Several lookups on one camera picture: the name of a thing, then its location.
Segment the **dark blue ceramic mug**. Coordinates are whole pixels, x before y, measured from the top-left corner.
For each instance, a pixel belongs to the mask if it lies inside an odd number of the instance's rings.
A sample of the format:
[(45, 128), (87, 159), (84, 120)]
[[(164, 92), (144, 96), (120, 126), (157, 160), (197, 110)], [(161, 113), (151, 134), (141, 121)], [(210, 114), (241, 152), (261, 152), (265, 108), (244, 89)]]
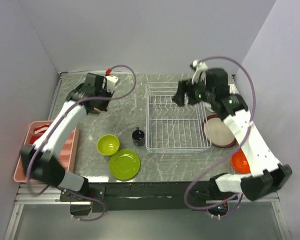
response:
[(134, 130), (132, 132), (132, 141), (133, 141), (133, 144), (137, 147), (142, 147), (146, 144), (146, 134), (140, 130), (139, 127), (136, 128), (136, 130)]

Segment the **pink plastic cup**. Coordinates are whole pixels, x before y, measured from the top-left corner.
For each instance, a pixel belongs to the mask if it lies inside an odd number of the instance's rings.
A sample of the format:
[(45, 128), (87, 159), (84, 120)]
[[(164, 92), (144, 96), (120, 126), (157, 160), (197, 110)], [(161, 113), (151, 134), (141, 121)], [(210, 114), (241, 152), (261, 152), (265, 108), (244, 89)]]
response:
[(98, 109), (98, 108), (94, 108), (93, 111), (92, 111), (92, 113), (95, 114), (95, 115), (96, 115), (96, 114), (101, 114), (102, 112), (103, 112), (103, 111), (100, 110), (100, 109)]

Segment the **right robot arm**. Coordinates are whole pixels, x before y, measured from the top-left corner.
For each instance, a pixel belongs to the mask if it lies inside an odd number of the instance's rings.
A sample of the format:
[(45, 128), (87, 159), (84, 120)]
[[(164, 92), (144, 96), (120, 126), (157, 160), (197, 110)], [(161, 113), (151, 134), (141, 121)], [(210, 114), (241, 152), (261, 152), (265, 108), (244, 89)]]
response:
[(179, 107), (185, 103), (209, 103), (241, 145), (249, 164), (249, 174), (223, 173), (211, 178), (210, 196), (221, 199), (226, 192), (242, 193), (255, 201), (281, 189), (293, 171), (288, 164), (281, 164), (269, 149), (242, 96), (230, 92), (228, 76), (222, 68), (211, 68), (199, 73), (198, 81), (181, 80), (172, 101)]

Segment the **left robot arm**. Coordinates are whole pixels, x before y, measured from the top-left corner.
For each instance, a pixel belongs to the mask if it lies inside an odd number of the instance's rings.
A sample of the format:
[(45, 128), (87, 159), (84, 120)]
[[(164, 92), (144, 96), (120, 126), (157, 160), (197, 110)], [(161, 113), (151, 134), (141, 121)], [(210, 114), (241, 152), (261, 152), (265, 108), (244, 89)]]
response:
[(87, 114), (95, 110), (107, 111), (109, 98), (113, 96), (119, 81), (114, 75), (88, 73), (85, 81), (67, 95), (61, 111), (43, 135), (20, 150), (27, 182), (34, 179), (49, 186), (71, 190), (78, 201), (89, 197), (89, 181), (67, 171), (59, 162), (59, 155), (73, 130)]

